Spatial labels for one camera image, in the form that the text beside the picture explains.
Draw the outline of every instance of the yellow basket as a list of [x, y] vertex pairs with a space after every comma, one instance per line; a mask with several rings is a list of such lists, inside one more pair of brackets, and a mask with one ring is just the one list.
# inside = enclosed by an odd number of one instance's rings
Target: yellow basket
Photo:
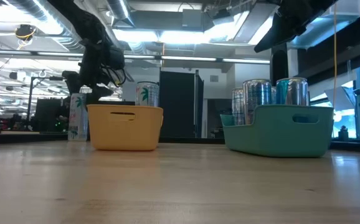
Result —
[[95, 149], [156, 149], [163, 109], [152, 106], [88, 105], [90, 137]]

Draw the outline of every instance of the wooden table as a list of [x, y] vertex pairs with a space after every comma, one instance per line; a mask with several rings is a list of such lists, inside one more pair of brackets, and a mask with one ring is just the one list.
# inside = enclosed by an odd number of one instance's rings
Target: wooden table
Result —
[[360, 154], [273, 159], [221, 145], [0, 145], [0, 224], [360, 223]]

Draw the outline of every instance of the aluminum can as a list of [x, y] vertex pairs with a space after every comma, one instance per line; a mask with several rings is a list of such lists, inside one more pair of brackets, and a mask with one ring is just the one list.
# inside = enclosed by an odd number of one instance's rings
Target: aluminum can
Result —
[[232, 116], [235, 125], [245, 124], [244, 113], [244, 90], [243, 88], [235, 88], [232, 90]]
[[270, 80], [247, 80], [243, 83], [245, 123], [252, 124], [255, 108], [272, 104], [272, 84]]
[[159, 85], [155, 82], [138, 82], [136, 106], [159, 106]]
[[277, 81], [278, 104], [308, 106], [308, 92], [305, 78], [284, 78]]
[[277, 88], [272, 86], [272, 104], [277, 104]]
[[69, 110], [68, 140], [87, 141], [86, 93], [72, 93]]

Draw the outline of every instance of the soda can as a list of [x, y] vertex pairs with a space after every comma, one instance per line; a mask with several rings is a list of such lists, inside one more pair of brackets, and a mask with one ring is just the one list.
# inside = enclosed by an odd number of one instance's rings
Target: soda can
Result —
[[88, 116], [86, 93], [72, 93], [69, 112], [69, 141], [87, 141]]
[[277, 104], [277, 88], [272, 86], [272, 104]]
[[243, 83], [245, 123], [252, 124], [255, 108], [272, 104], [272, 84], [270, 80], [247, 80]]
[[155, 82], [138, 82], [136, 106], [159, 106], [159, 85]]
[[244, 90], [242, 88], [235, 88], [232, 90], [232, 116], [234, 117], [235, 125], [245, 124], [244, 113]]
[[277, 81], [277, 103], [308, 106], [308, 84], [305, 78], [284, 78]]

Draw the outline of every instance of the plastic basket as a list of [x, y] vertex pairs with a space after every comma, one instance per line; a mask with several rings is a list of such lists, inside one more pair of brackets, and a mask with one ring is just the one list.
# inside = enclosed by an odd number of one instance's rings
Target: plastic basket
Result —
[[333, 108], [262, 105], [249, 125], [221, 115], [226, 146], [270, 157], [321, 157], [331, 142]]
[[95, 149], [156, 149], [163, 109], [152, 106], [88, 105], [90, 138]]

